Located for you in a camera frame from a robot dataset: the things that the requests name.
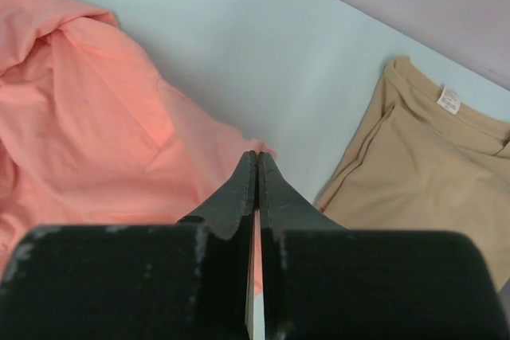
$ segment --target clothing label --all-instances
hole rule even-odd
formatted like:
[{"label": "clothing label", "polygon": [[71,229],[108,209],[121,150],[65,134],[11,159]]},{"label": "clothing label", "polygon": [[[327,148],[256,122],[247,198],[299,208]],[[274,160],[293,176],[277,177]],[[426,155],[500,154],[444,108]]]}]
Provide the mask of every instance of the clothing label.
[{"label": "clothing label", "polygon": [[437,104],[441,105],[452,115],[456,115],[461,108],[461,97],[454,90],[443,87],[443,93],[439,97]]}]

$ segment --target tan t-shirt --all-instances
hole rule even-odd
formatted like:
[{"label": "tan t-shirt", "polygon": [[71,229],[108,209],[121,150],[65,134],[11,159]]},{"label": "tan t-shirt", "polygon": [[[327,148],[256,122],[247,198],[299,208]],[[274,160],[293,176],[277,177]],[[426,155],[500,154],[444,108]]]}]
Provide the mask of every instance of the tan t-shirt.
[{"label": "tan t-shirt", "polygon": [[501,289],[510,277],[510,124],[462,104],[408,57],[390,62],[318,208],[349,229],[469,236]]}]

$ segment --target light blue surface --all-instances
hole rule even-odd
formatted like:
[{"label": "light blue surface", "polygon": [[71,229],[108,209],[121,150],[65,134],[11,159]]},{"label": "light blue surface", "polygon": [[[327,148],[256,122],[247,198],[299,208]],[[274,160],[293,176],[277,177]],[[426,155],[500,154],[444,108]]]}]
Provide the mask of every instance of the light blue surface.
[{"label": "light blue surface", "polygon": [[211,115],[267,141],[310,200],[396,55],[510,122],[510,92],[338,0],[85,1],[114,10],[163,76]]}]

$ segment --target pink shirt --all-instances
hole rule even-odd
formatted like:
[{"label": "pink shirt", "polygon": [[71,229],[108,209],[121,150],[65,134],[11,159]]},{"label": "pink shirt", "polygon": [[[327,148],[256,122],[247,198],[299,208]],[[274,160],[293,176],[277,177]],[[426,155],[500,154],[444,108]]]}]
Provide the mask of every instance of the pink shirt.
[{"label": "pink shirt", "polygon": [[35,225],[174,223],[264,148],[76,0],[0,0],[0,139],[0,269]]}]

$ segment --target crumpled cloth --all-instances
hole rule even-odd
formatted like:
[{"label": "crumpled cloth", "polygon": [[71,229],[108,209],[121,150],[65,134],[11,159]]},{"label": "crumpled cloth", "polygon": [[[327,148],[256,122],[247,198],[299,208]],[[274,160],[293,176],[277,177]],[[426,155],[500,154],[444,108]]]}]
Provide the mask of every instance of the crumpled cloth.
[{"label": "crumpled cloth", "polygon": [[175,223],[265,149],[77,0],[0,0],[0,140],[0,269],[35,225]]}]

